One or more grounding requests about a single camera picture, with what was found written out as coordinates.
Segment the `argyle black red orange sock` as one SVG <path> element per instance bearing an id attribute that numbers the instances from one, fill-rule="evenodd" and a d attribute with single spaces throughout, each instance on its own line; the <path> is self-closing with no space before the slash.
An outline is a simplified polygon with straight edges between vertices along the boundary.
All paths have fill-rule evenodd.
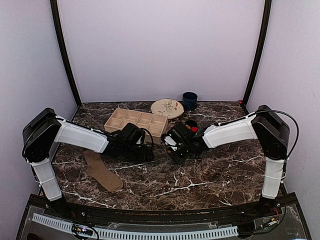
<path id="1" fill-rule="evenodd" d="M 194 120 L 191 120 L 191 119 L 187 120 L 185 122 L 185 126 L 194 133 L 198 131 L 198 124 Z"/>

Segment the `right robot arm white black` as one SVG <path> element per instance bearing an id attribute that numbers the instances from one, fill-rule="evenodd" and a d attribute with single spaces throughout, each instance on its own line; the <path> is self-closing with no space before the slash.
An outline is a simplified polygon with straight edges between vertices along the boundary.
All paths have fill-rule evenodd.
<path id="1" fill-rule="evenodd" d="M 274 199 L 285 178 L 286 163 L 292 154 L 289 147 L 290 127 L 280 118 L 279 110 L 261 105 L 255 112 L 228 122 L 215 122 L 198 128 L 191 121 L 178 122 L 168 133 L 161 136 L 168 146 L 171 159 L 181 165 L 191 156 L 219 146 L 258 140 L 265 157 L 262 201 L 255 205 L 255 213 L 266 217 L 275 208 Z"/>

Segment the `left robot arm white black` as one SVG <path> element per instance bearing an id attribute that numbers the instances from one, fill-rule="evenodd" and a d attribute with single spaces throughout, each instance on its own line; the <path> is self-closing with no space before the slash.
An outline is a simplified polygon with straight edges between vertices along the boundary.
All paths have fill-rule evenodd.
<path id="1" fill-rule="evenodd" d="M 30 164 L 35 179 L 51 203 L 51 210 L 60 218 L 67 218 L 70 206 L 62 199 L 63 191 L 53 167 L 53 147 L 72 146 L 83 150 L 87 172 L 109 192 L 120 190 L 124 183 L 107 168 L 103 156 L 143 164 L 153 161 L 154 142 L 146 143 L 149 131 L 134 123 L 113 132 L 93 129 L 67 120 L 45 108 L 22 130 L 22 157 Z"/>

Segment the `wooden compartment tray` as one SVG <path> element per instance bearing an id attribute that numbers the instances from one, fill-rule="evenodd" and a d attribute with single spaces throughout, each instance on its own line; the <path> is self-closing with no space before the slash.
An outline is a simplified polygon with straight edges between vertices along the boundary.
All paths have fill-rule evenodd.
<path id="1" fill-rule="evenodd" d="M 139 128 L 147 129 L 151 133 L 153 142 L 160 144 L 162 142 L 161 136 L 167 129 L 168 117 L 117 108 L 104 124 L 104 129 L 111 133 L 122 130 L 128 123 L 132 123 Z"/>

